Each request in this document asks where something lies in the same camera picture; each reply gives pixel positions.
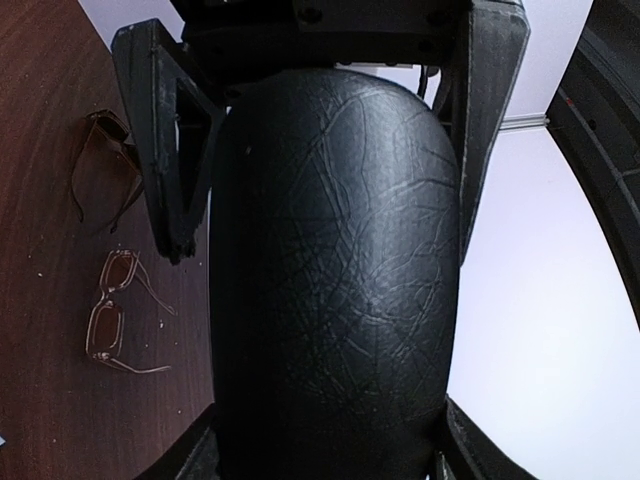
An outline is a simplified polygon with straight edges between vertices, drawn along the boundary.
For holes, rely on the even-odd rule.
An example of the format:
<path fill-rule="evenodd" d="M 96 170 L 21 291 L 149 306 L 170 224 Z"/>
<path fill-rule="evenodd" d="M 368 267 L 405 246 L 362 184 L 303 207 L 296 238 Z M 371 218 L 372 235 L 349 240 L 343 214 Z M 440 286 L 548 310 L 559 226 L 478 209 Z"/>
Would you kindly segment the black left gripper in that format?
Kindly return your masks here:
<path fill-rule="evenodd" d="M 172 81 L 216 105 L 285 71 L 439 67 L 468 1 L 176 1 L 188 67 Z"/>

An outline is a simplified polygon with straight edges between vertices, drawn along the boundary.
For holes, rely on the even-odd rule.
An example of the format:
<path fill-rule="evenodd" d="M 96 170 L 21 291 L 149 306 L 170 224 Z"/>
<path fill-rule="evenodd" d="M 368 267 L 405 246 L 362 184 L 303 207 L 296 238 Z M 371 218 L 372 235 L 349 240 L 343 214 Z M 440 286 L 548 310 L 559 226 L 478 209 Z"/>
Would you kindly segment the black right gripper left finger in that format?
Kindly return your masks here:
<path fill-rule="evenodd" d="M 203 412 L 139 480 L 218 480 L 216 413 Z"/>

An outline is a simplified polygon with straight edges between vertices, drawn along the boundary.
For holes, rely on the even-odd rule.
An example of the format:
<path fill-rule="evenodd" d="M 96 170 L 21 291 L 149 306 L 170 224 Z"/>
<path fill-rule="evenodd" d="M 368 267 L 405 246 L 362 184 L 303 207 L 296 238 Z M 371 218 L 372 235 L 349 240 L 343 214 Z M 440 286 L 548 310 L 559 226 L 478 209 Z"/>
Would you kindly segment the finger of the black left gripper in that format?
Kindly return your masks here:
<path fill-rule="evenodd" d="M 223 91 L 157 18 L 120 28 L 111 53 L 156 247 L 178 264 L 195 253 L 225 117 Z"/>
<path fill-rule="evenodd" d="M 464 260 L 499 128 L 530 35 L 521 1 L 471 1 L 442 68 L 439 119 L 450 122 L 460 165 L 460 259 Z"/>

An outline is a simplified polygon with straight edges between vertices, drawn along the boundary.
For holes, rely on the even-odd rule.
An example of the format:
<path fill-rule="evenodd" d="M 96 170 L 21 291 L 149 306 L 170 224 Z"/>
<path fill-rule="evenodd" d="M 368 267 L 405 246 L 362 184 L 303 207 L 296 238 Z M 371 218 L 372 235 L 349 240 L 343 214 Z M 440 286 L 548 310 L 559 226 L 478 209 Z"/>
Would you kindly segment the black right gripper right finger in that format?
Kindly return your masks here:
<path fill-rule="evenodd" d="M 509 458 L 448 395 L 432 429 L 433 479 L 536 480 Z"/>

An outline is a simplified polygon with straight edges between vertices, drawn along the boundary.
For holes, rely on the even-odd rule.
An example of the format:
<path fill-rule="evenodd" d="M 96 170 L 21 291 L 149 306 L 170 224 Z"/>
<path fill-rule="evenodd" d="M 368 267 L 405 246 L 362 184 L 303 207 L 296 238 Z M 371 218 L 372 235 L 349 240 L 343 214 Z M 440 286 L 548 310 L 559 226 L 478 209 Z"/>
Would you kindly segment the black glasses case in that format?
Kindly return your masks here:
<path fill-rule="evenodd" d="M 451 363 L 459 167 L 430 109 L 283 72 L 219 132 L 210 217 L 226 479 L 422 479 Z"/>

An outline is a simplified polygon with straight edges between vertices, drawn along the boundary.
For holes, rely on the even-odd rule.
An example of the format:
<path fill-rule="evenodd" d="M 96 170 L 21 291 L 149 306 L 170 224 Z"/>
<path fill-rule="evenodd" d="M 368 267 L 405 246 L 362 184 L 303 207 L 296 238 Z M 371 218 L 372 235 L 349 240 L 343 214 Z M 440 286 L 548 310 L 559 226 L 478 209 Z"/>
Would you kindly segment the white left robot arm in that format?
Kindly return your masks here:
<path fill-rule="evenodd" d="M 282 71 L 416 64 L 441 73 L 434 111 L 462 167 L 470 234 L 489 154 L 525 55 L 520 1 L 178 1 L 120 28 L 111 52 L 159 253 L 194 253 L 226 108 Z M 639 300 L 639 5 L 596 1 L 547 109 L 549 130 Z"/>

